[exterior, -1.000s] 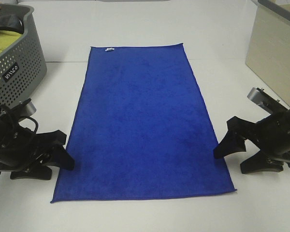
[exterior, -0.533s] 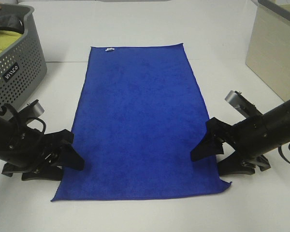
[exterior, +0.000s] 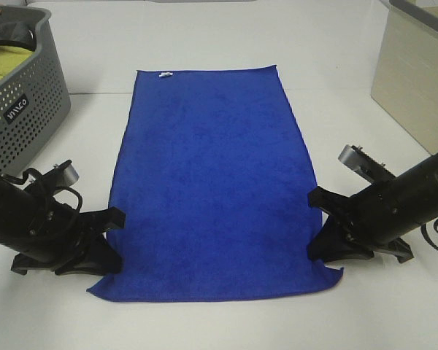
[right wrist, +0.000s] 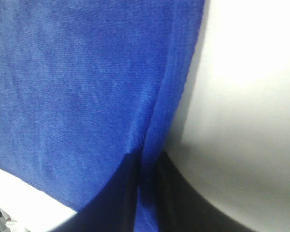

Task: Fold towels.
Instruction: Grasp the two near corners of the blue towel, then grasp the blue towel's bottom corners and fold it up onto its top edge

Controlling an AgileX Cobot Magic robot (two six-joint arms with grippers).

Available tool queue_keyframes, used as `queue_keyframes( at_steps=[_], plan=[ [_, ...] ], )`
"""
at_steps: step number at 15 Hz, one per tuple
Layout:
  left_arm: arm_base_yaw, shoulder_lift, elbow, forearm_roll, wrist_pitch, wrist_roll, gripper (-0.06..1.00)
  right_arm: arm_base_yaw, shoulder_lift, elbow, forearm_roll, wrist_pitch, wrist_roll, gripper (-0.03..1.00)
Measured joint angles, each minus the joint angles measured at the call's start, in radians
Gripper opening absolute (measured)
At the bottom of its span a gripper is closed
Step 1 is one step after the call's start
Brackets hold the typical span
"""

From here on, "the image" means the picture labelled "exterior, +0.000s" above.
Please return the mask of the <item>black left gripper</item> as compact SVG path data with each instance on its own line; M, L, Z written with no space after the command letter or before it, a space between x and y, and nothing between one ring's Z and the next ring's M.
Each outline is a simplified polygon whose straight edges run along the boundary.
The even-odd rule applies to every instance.
M46 189L23 172L0 175L0 244L18 252L12 271L49 270L57 276L120 273L121 256L103 235L125 227L116 207L82 212L82 196L71 187Z

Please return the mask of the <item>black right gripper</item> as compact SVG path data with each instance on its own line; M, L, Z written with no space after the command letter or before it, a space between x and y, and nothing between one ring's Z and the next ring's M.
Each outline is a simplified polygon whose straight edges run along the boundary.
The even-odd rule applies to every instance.
M370 249L385 246L438 218L438 153L350 198L317 186L307 194L307 200L311 208L348 219L345 229L334 218L326 220L307 246L311 261L370 260L374 257Z

